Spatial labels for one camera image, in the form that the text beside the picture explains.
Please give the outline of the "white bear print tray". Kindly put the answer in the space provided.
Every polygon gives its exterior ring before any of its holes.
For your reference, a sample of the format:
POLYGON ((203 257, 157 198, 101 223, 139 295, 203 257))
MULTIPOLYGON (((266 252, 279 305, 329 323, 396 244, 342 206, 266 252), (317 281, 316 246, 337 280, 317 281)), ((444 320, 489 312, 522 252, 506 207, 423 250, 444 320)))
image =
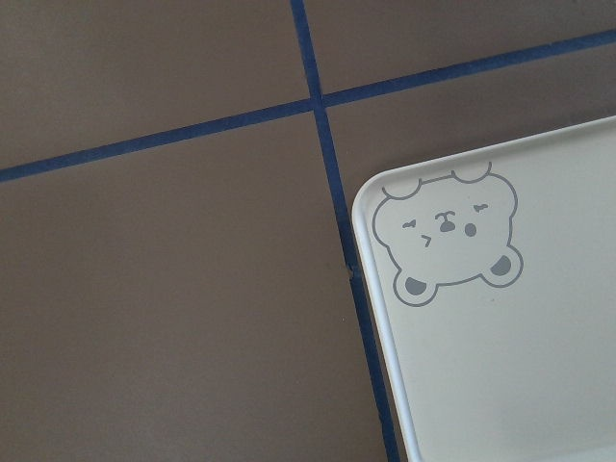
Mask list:
POLYGON ((615 120, 391 169, 352 222, 411 461, 615 457, 615 120))

